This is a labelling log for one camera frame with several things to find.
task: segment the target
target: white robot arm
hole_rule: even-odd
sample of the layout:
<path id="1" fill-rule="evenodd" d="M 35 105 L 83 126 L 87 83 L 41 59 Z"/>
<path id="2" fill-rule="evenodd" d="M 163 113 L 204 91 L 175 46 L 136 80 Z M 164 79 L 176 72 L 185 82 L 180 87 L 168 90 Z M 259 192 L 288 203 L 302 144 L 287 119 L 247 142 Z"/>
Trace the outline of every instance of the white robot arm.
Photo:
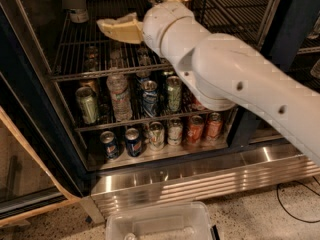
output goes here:
<path id="1" fill-rule="evenodd" d="M 320 165 L 318 93 L 285 75 L 238 38 L 211 34 L 179 2 L 150 9 L 142 35 L 205 107 L 215 111 L 235 103 L 245 107 Z"/>

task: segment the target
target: power cord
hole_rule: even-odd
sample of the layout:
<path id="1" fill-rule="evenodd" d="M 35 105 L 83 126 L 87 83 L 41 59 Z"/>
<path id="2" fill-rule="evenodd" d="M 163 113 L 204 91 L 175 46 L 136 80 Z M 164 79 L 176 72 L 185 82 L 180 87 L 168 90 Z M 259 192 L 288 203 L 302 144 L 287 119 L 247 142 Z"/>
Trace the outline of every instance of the power cord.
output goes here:
<path id="1" fill-rule="evenodd" d="M 320 186 L 319 181 L 318 181 L 315 177 L 312 177 L 312 178 L 313 178 L 313 179 L 318 183 L 318 185 Z M 314 194 L 316 194 L 317 196 L 320 197 L 320 194 L 318 194 L 316 191 L 314 191 L 313 189 L 309 188 L 309 187 L 306 186 L 305 184 L 301 183 L 300 181 L 293 181 L 293 182 L 298 183 L 298 184 L 304 186 L 305 188 L 309 189 L 311 192 L 313 192 Z M 318 222 L 320 222 L 320 220 L 311 220 L 311 221 L 309 221 L 309 220 L 303 220 L 303 219 L 297 218 L 296 216 L 292 215 L 292 214 L 284 207 L 284 205 L 282 204 L 282 201 L 280 200 L 280 197 L 279 197 L 279 189 L 280 189 L 280 186 L 281 186 L 281 185 L 283 185 L 283 183 L 280 183 L 280 184 L 277 185 L 277 198 L 278 198 L 278 201 L 279 201 L 282 209 L 283 209 L 289 216 L 291 216 L 292 218 L 294 218 L 294 219 L 296 219 L 296 220 L 305 222 L 305 223 L 318 223 Z"/>

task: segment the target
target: blue can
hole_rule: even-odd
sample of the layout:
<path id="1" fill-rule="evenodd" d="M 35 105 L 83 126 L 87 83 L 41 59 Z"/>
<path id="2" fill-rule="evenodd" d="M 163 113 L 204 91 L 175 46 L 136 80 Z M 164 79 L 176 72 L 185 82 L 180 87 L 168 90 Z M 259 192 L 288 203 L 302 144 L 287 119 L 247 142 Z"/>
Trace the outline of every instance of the blue can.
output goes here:
<path id="1" fill-rule="evenodd" d="M 154 81 L 144 81 L 142 87 L 142 106 L 144 113 L 149 117 L 155 117 L 159 114 L 158 103 L 159 95 L 157 83 Z"/>
<path id="2" fill-rule="evenodd" d="M 142 151 L 140 133 L 135 128 L 130 128 L 125 133 L 126 148 L 129 156 L 138 157 Z"/>
<path id="3" fill-rule="evenodd" d="M 101 133 L 100 141 L 103 143 L 104 152 L 108 159 L 116 159 L 120 156 L 118 142 L 113 132 L 106 131 Z"/>

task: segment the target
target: wooden edge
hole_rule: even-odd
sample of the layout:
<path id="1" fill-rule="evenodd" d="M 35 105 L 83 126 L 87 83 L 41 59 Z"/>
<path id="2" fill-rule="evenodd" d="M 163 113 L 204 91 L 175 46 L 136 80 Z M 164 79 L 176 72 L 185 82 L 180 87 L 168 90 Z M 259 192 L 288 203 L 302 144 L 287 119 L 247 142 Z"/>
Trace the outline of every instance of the wooden edge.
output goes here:
<path id="1" fill-rule="evenodd" d="M 24 213 L 14 215 L 9 218 L 0 220 L 0 229 L 1 229 L 1 227 L 5 226 L 5 225 L 10 225 L 10 224 L 15 223 L 20 220 L 24 220 L 24 219 L 27 219 L 27 218 L 30 218 L 30 217 L 33 217 L 33 216 L 36 216 L 36 215 L 39 215 L 42 213 L 46 213 L 46 212 L 58 209 L 58 208 L 62 208 L 67 205 L 75 204 L 75 203 L 79 202 L 79 200 L 80 200 L 80 198 L 78 198 L 78 197 L 73 198 L 73 199 L 69 199 L 69 200 L 64 200 L 60 203 L 50 204 L 50 205 L 47 205 L 47 206 L 44 206 L 41 208 L 34 209 L 32 211 L 24 212 Z"/>
<path id="2" fill-rule="evenodd" d="M 19 129 L 16 127 L 16 125 L 11 121 L 10 117 L 7 115 L 7 113 L 4 111 L 4 109 L 0 106 L 0 120 L 4 123 L 4 125 L 8 128 L 8 130 L 11 132 L 11 134 L 16 138 L 16 140 L 20 143 L 20 145 L 28 152 L 28 154 L 39 164 L 39 166 L 46 172 L 46 174 L 50 177 L 54 185 L 57 187 L 57 189 L 67 198 L 70 200 L 77 199 L 80 200 L 80 198 L 75 197 L 74 195 L 70 194 L 57 180 L 56 178 L 51 174 L 49 169 L 46 167 L 46 165 L 42 162 L 40 157 L 37 155 L 37 153 L 34 151 L 34 149 L 30 146 L 29 142 L 24 138 L 24 136 L 21 134 Z"/>

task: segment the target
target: speckled floor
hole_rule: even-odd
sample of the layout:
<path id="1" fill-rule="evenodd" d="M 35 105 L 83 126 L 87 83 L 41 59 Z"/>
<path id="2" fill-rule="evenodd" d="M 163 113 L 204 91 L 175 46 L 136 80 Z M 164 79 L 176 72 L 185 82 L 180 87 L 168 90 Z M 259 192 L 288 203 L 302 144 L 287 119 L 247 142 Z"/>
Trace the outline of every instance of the speckled floor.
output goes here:
<path id="1" fill-rule="evenodd" d="M 302 182 L 320 193 L 320 186 L 312 178 Z M 304 220 L 320 219 L 320 197 L 302 185 L 284 184 L 279 196 L 294 216 Z M 276 186 L 213 198 L 204 203 L 221 239 L 320 239 L 319 223 L 304 223 L 284 212 L 277 200 Z M 0 240 L 105 239 L 105 225 L 89 223 L 79 205 L 39 215 L 29 221 L 31 226 L 0 230 Z"/>

